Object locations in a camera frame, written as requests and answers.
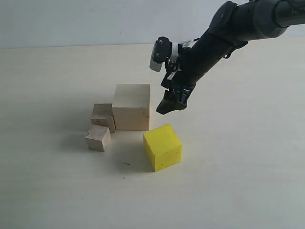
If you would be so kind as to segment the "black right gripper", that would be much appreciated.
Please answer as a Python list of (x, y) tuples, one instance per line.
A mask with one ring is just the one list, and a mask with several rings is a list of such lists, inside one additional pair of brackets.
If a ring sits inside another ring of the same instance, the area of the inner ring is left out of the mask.
[(165, 62), (166, 75), (161, 83), (161, 86), (166, 89), (179, 87), (176, 91), (178, 98), (176, 101), (174, 94), (165, 90), (156, 112), (167, 114), (176, 110), (184, 110), (192, 93), (192, 87), (232, 48), (229, 41), (209, 31), (196, 39), (192, 47), (179, 43), (179, 57), (176, 63)]

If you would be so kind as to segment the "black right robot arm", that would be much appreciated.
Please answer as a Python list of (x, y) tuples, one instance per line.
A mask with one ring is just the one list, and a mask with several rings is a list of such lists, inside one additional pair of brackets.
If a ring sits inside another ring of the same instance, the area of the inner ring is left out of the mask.
[(305, 22), (302, 0), (251, 0), (225, 2), (199, 38), (174, 43), (159, 37), (151, 54), (150, 68), (166, 74), (161, 82), (164, 96), (156, 111), (162, 115), (187, 107), (197, 82), (221, 59), (250, 41), (281, 36), (288, 27)]

